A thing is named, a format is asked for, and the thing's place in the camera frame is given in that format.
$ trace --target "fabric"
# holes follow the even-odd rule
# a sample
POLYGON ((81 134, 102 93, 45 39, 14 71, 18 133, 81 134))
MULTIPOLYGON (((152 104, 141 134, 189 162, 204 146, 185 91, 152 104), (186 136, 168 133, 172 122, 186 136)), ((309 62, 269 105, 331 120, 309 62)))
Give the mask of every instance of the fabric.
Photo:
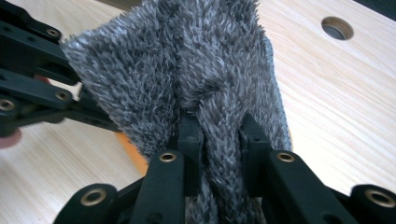
POLYGON ((237 131, 246 113, 274 149, 290 150, 271 43, 253 0, 153 0, 74 36, 62 48, 94 98, 148 160, 181 112, 206 138, 202 186, 188 223, 263 223, 248 197, 237 131))

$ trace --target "fuzzy gray cloth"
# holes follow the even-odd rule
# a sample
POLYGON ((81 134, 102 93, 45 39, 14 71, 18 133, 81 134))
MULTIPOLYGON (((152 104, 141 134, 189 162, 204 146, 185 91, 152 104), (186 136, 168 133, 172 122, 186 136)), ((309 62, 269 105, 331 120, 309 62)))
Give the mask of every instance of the fuzzy gray cloth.
POLYGON ((270 41, 254 0, 153 0, 63 43, 94 98, 148 160, 197 116, 207 139, 188 223, 263 223, 241 173, 237 131, 246 113, 274 149, 290 138, 270 41))

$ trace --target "fingertip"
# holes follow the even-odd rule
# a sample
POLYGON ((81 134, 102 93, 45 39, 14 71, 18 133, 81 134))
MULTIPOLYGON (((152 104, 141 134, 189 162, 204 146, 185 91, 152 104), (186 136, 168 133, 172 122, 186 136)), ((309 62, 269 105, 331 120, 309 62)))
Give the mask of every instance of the fingertip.
POLYGON ((0 137, 0 149, 17 145, 21 140, 21 136, 21 130, 17 129, 17 131, 10 136, 0 137))

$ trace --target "microfiber cloth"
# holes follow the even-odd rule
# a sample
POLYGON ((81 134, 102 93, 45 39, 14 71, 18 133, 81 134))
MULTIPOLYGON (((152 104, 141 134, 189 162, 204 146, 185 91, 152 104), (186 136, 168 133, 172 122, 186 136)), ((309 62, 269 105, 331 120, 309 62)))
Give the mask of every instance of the microfiber cloth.
POLYGON ((201 187, 187 223, 264 223, 248 196, 238 130, 249 113, 273 149, 290 150, 273 50, 254 0, 152 0, 62 43, 99 106, 148 159, 181 113, 205 136, 201 187))

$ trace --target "tabletop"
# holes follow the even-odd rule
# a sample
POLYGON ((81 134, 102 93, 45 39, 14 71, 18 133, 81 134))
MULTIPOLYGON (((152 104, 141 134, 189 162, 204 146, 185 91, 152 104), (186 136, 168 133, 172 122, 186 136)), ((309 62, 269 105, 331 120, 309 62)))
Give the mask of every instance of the tabletop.
MULTIPOLYGON (((66 38, 122 12, 94 0, 8 1, 66 38)), ((261 0, 258 14, 293 151, 345 194, 366 183, 396 192, 396 22, 352 0, 261 0), (353 36, 327 35, 328 17, 346 21, 353 36)), ((73 120, 21 130, 16 146, 0 150, 0 223, 51 223, 79 189, 122 189, 141 176, 110 131, 73 120)))

